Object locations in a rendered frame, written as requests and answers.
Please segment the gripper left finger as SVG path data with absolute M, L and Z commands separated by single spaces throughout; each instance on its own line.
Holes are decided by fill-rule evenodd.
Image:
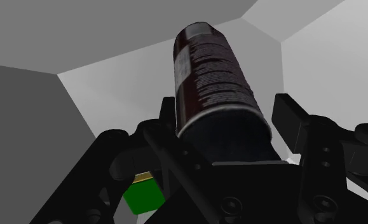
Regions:
M 146 224 L 221 224 L 200 181 L 212 167 L 174 128 L 175 99 L 164 97 L 159 118 L 140 122 L 132 135 L 103 131 L 29 224 L 116 224 L 123 194 L 146 171 L 166 199 Z

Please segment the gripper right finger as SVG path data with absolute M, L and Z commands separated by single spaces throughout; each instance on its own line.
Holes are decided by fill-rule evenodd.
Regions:
M 271 121 L 302 169 L 301 224 L 368 224 L 368 123 L 350 131 L 276 94 Z

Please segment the green box with gold edge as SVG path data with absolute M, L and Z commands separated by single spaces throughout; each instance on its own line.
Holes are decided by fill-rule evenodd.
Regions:
M 165 203 L 165 197 L 150 172 L 137 174 L 123 198 L 134 215 L 157 210 Z

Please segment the dark red spray can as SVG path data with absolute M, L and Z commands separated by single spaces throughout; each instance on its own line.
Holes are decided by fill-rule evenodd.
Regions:
M 174 42 L 177 137 L 211 164 L 271 162 L 272 132 L 225 36 L 207 22 Z

